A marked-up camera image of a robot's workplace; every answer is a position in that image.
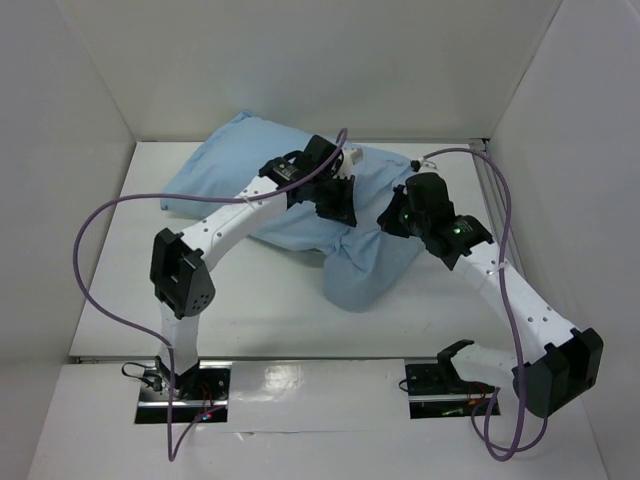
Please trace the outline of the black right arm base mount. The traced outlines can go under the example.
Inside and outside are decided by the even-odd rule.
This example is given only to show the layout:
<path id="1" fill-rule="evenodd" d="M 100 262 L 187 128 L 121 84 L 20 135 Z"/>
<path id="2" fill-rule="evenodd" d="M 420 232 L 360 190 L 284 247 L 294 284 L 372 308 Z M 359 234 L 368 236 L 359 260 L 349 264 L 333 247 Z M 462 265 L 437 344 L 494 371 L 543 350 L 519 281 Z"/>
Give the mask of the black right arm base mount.
<path id="1" fill-rule="evenodd" d="M 470 417 L 476 407 L 479 414 L 486 412 L 495 388 L 462 380 L 451 363 L 455 354 L 470 345 L 471 340 L 460 340 L 434 358 L 405 361 L 405 377 L 398 388 L 408 396 L 412 420 Z"/>

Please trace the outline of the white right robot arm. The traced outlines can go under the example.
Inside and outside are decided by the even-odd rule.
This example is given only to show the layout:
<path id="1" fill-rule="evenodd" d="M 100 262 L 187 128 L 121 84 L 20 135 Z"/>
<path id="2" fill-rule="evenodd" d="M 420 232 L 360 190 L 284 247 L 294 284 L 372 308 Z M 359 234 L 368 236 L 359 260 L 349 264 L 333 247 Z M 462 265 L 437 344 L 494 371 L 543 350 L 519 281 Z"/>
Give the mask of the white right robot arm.
<path id="1" fill-rule="evenodd" d="M 594 386 L 604 342 L 555 312 L 508 263 L 491 233 L 470 215 L 458 215 L 444 179 L 419 173 L 393 190 L 379 216 L 381 230 L 416 237 L 426 250 L 467 281 L 520 338 L 520 353 L 459 340 L 438 353 L 436 379 L 448 392 L 469 382 L 512 388 L 527 410 L 548 418 Z"/>

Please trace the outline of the light blue green pillowcase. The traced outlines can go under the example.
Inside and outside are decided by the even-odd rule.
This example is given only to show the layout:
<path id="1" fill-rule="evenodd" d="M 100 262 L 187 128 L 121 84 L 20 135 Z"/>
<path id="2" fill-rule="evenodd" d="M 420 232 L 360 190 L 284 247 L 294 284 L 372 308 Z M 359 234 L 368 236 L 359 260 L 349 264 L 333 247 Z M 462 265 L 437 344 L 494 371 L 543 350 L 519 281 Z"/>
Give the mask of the light blue green pillowcase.
<path id="1" fill-rule="evenodd" d="M 257 175 L 267 161 L 303 149 L 311 136 L 292 127 L 242 111 L 219 127 L 165 186 L 161 209 L 203 219 L 219 209 L 214 198 L 230 198 Z M 408 158 L 362 147 L 355 175 L 354 228 L 318 217 L 304 202 L 265 223 L 254 238 L 289 251 L 323 254 L 323 294 L 351 312 L 368 309 L 404 275 L 423 252 L 417 238 L 399 238 L 380 230 L 379 215 L 394 187 L 412 176 Z"/>

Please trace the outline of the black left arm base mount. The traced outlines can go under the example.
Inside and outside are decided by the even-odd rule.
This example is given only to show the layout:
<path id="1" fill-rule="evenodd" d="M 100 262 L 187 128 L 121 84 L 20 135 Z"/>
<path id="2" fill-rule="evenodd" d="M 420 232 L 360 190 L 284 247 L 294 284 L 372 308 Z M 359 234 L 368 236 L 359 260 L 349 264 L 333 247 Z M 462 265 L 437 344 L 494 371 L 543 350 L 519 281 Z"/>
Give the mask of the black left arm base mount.
<path id="1" fill-rule="evenodd" d="M 138 425 L 165 424 L 169 402 L 169 384 L 151 362 L 126 362 L 121 374 L 139 382 L 134 416 Z M 230 395 L 231 364 L 201 361 L 199 371 L 173 396 L 173 422 L 189 424 L 194 418 L 206 424 L 226 423 Z"/>

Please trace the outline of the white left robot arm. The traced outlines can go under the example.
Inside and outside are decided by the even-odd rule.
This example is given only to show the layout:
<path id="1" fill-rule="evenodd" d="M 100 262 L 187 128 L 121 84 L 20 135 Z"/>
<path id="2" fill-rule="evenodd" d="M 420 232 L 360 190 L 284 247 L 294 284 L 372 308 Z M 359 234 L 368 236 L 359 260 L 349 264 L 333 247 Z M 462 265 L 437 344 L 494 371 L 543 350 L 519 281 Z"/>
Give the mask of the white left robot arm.
<path id="1" fill-rule="evenodd" d="M 355 177 L 343 146 L 314 135 L 303 150 L 267 161 L 235 197 L 213 214 L 178 232 L 154 238 L 150 280 L 161 307 L 161 344 L 156 366 L 163 389 L 176 399 L 196 390 L 200 360 L 197 336 L 201 314 L 212 303 L 211 273 L 241 240 L 296 204 L 310 202 L 318 217 L 356 225 Z"/>

